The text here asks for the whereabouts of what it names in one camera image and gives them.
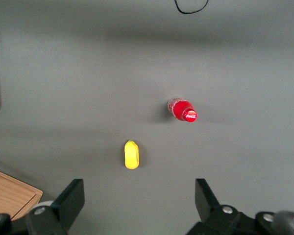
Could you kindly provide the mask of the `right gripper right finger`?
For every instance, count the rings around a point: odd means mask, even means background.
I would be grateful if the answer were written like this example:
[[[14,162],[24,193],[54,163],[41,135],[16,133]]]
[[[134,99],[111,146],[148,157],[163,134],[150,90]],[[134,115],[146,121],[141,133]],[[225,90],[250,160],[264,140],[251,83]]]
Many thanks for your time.
[[[196,179],[195,205],[200,221],[187,234],[234,234],[240,221],[240,213],[230,205],[220,204],[205,179]]]

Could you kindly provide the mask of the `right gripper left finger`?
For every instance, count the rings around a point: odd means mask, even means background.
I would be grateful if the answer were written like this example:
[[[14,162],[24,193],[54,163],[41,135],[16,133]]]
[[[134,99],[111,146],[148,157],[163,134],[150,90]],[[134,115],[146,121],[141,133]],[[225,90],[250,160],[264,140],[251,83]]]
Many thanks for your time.
[[[49,205],[33,208],[25,217],[30,235],[67,235],[85,204],[84,181],[74,179]]]

